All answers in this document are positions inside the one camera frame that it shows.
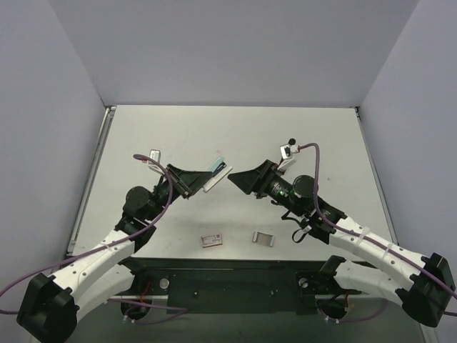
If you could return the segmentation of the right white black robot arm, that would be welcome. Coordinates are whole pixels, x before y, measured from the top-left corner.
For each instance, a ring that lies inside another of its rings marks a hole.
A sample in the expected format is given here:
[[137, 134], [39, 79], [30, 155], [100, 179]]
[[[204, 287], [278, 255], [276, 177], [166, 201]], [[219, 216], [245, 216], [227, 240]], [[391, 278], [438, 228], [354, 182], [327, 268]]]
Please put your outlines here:
[[228, 179], [243, 193], [271, 197], [273, 204], [300, 217], [301, 228], [313, 238], [370, 264], [356, 266], [342, 257], [331, 257], [318, 276], [323, 290], [351, 289], [383, 297], [420, 324], [438, 326], [456, 294], [451, 268], [440, 254], [427, 257], [383, 239], [322, 200], [313, 177], [301, 175], [288, 183], [270, 160], [229, 174]]

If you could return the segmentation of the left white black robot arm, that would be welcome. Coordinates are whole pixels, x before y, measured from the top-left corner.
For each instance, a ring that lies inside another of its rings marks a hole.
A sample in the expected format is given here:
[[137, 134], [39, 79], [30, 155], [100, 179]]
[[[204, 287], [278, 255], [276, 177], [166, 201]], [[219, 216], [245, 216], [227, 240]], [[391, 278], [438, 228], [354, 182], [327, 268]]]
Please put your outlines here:
[[139, 294], [147, 277], [122, 264], [152, 237], [155, 223], [178, 197], [188, 199], [212, 178], [209, 171], [172, 165], [152, 190], [137, 186], [126, 194], [121, 219], [90, 252], [67, 259], [66, 267], [39, 273], [26, 288], [17, 323], [40, 342], [65, 342], [78, 321], [108, 298], [127, 290]]

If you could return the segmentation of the light blue white stapler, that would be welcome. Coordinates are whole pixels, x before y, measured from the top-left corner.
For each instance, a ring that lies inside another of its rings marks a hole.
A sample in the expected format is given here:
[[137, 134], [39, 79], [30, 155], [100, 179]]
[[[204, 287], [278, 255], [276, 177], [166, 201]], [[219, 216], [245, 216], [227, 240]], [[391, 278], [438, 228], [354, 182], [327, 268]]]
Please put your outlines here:
[[211, 178], [204, 184], [203, 192], [210, 192], [232, 169], [233, 167], [225, 162], [225, 158], [219, 156], [208, 169], [211, 172]]

